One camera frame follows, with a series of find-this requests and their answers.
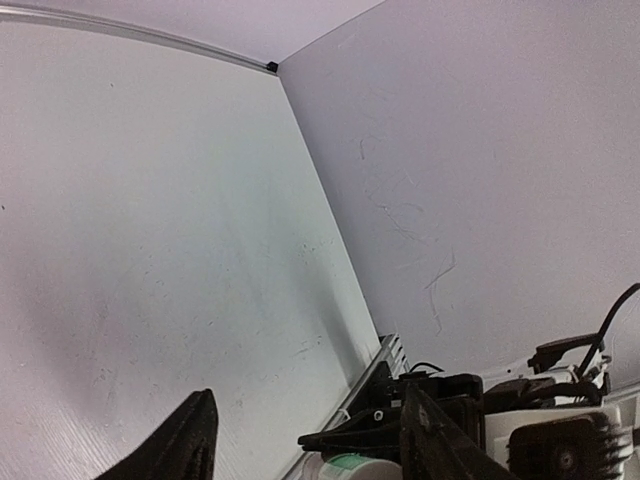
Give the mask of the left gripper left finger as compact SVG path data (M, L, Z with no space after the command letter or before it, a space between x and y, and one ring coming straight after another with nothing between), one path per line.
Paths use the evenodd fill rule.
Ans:
M219 415L210 389L192 392L131 454L99 477L198 479L214 476Z

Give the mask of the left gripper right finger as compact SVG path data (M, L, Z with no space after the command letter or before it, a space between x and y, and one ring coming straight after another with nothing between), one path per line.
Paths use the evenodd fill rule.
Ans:
M513 479L416 385L405 389L399 447L405 479Z

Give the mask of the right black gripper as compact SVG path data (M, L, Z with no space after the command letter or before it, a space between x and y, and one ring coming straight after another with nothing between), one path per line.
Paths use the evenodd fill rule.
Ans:
M484 387L478 375L446 375L429 362L418 362L394 377L381 362L367 381L367 407L400 407L405 389L415 384L482 450L485 449ZM298 445L321 453L397 453L399 414L357 414L339 426L298 438Z

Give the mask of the white nail polish cap brush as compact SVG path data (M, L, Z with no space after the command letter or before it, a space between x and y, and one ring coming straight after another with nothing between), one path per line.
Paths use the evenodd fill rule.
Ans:
M324 458L312 454L302 467L307 480L400 480L402 467L392 461L357 454L340 454Z

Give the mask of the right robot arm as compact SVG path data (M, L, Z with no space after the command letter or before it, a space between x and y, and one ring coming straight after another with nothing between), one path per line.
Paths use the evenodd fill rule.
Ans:
M399 453L400 410L415 385L492 459L508 462L508 442L520 427L587 412L601 412L639 440L639 389L611 388L610 356L598 347L584 372L578 370L594 335L538 346L530 358L483 376L450 374L421 361L410 364L400 339L389 335L346 406L317 433L299 438L306 452L359 453L393 458Z

